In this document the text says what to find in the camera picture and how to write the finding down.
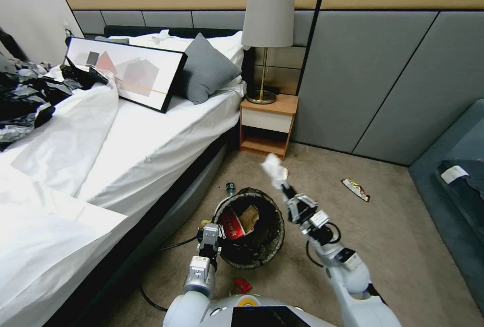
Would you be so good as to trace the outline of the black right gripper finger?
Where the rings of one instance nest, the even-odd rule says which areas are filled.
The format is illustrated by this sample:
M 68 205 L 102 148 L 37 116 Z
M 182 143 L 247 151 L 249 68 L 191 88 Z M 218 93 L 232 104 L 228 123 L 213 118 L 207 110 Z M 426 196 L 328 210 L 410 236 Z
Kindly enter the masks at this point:
M 297 198 L 300 200 L 301 214 L 314 214 L 317 210 L 318 203 L 303 193 L 297 193 Z
M 301 223 L 301 205 L 297 193 L 292 186 L 282 184 L 282 192 L 285 196 L 285 204 L 288 210 L 288 219 L 293 224 Z

